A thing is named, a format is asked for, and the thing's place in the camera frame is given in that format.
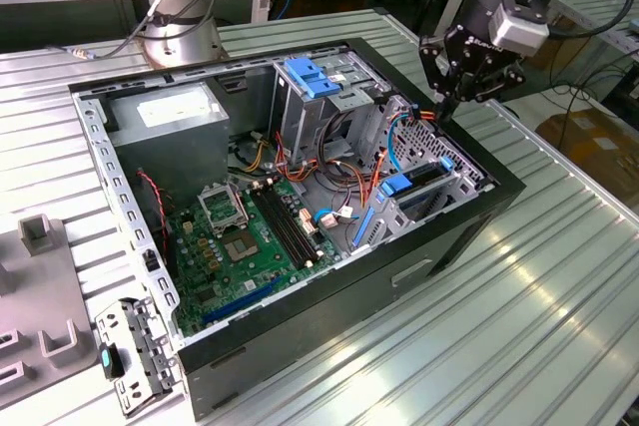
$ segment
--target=green motherboard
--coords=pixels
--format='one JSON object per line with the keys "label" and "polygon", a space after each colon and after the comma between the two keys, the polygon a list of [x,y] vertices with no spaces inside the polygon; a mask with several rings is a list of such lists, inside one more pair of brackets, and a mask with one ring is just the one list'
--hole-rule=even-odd
{"label": "green motherboard", "polygon": [[[299,234],[321,251],[321,257],[310,267],[295,264],[249,191],[238,192],[248,223],[218,236],[199,203],[171,214],[167,221],[175,242],[176,267],[170,271],[181,299],[177,321],[186,336],[206,327],[211,322],[207,318],[232,314],[234,309],[282,291],[341,260],[330,240],[321,234],[308,236],[302,230],[299,210],[304,207],[291,184],[279,181],[272,189],[296,222]],[[229,197],[208,198],[205,205],[214,220],[237,212]]]}

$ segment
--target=expansion card slot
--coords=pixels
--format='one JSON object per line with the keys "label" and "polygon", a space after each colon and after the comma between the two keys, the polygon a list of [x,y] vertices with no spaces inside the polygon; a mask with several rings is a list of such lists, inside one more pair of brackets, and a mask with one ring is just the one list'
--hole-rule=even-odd
{"label": "expansion card slot", "polygon": [[251,198],[297,269],[311,266],[319,259],[317,252],[275,191],[268,189],[253,192]]}
{"label": "expansion card slot", "polygon": [[255,291],[247,294],[246,296],[243,296],[242,298],[238,298],[235,301],[232,301],[231,303],[219,309],[216,309],[215,311],[211,311],[210,313],[205,314],[204,316],[202,316],[202,324],[206,325],[208,323],[213,323],[214,321],[240,311],[242,308],[246,308],[252,303],[266,298],[271,293],[273,293],[274,287],[281,279],[281,277],[278,277],[271,281],[269,284],[265,284],[260,289],[256,289]]}

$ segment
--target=gray plastic holder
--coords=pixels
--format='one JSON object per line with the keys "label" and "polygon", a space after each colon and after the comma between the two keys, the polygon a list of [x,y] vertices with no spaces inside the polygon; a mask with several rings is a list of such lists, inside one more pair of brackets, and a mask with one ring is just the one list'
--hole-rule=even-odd
{"label": "gray plastic holder", "polygon": [[62,222],[16,226],[0,234],[0,410],[97,359]]}

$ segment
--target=blue cable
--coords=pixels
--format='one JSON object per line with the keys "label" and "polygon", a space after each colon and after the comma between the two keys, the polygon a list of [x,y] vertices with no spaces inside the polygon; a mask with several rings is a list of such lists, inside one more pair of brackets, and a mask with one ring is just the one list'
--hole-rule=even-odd
{"label": "blue cable", "polygon": [[329,213],[332,213],[332,210],[329,210],[329,209],[323,209],[323,210],[320,210],[320,211],[318,211],[318,212],[316,213],[316,215],[313,217],[313,219],[314,219],[314,220],[315,220],[315,222],[317,223],[318,221],[320,221],[320,218],[321,218],[322,216],[324,216],[325,214],[329,214]]}
{"label": "blue cable", "polygon": [[[323,216],[326,216],[327,214],[330,214],[330,213],[333,213],[333,214],[336,214],[337,216],[340,216],[340,214],[339,214],[339,213],[334,212],[333,210],[323,209],[323,210],[320,210],[320,211],[318,211],[318,212],[316,213],[316,215],[313,217],[313,220],[315,221],[315,223],[317,223],[318,221],[320,221],[320,219],[321,219]],[[352,219],[359,219],[359,216],[354,215],[354,216],[351,216],[350,218],[352,218]]]}
{"label": "blue cable", "polygon": [[291,0],[287,0],[287,3],[284,5],[284,9],[282,9],[282,12],[280,12],[280,15],[276,17],[276,20],[280,20],[282,16],[287,13],[287,9],[289,9],[290,3],[291,3]]}
{"label": "blue cable", "polygon": [[390,124],[390,128],[388,129],[388,157],[390,158],[390,162],[395,166],[398,172],[401,172],[401,167],[399,166],[399,161],[395,156],[395,152],[392,149],[392,132],[395,130],[395,125],[402,119],[407,119],[408,115],[401,115],[397,117],[392,124]]}

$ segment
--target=aluminum profile table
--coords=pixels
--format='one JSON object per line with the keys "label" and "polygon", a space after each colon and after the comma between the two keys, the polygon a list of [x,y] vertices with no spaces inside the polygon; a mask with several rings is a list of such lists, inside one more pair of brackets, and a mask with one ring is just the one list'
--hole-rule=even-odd
{"label": "aluminum profile table", "polygon": [[[373,11],[222,30],[233,55],[348,36],[366,39],[427,92],[417,40]],[[100,62],[0,56],[0,228],[34,212],[61,218],[91,317],[142,292],[65,86],[148,68],[135,45]],[[456,120],[527,184],[519,199],[448,270],[202,424],[612,425],[621,417],[639,394],[639,218],[499,105],[463,106]],[[0,412],[7,425],[96,420],[124,423],[99,365]],[[191,421],[178,390],[133,424]]]}
{"label": "aluminum profile table", "polygon": [[[612,20],[624,2],[625,0],[552,0],[550,5],[584,29],[592,29]],[[639,37],[628,28],[633,19],[639,19],[639,3],[633,5],[617,26],[598,37],[624,54],[638,50]]]}

